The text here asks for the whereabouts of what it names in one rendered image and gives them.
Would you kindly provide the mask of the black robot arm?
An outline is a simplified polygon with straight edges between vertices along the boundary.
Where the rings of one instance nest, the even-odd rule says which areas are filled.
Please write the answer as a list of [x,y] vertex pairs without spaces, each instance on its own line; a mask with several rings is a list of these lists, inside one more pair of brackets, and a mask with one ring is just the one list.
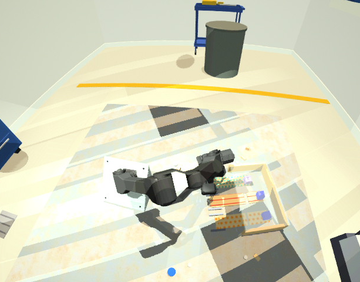
[[[137,176],[137,170],[117,169],[112,172],[116,190],[120,194],[135,192],[148,195],[149,199],[162,207],[184,201],[194,190],[202,188],[203,183],[212,175],[223,177],[226,174],[224,164],[232,163],[235,154],[231,149],[212,150],[209,153],[196,157],[198,165],[188,171],[168,169],[154,173],[147,178]],[[171,173],[186,174],[188,187],[179,196],[176,195],[173,177]]]

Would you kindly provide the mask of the yellow strip with orange dots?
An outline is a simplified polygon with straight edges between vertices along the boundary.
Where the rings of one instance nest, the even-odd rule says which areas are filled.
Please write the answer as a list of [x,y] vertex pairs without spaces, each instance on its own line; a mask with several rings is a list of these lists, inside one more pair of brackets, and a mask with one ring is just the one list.
[[215,223],[216,229],[244,226],[241,213],[215,216]]

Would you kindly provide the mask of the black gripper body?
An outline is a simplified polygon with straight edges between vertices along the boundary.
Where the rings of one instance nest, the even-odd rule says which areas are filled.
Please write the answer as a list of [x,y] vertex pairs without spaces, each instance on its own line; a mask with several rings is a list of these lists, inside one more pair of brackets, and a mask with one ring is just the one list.
[[213,179],[211,179],[212,175],[204,182],[201,188],[202,195],[216,194],[216,185],[212,183]]

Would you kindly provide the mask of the tan u-shaped wall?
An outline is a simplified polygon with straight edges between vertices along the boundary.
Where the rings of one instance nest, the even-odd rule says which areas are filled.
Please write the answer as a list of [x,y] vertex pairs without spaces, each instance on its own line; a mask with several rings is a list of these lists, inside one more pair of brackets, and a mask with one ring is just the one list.
[[282,230],[290,226],[266,160],[230,163],[242,215],[241,235]]

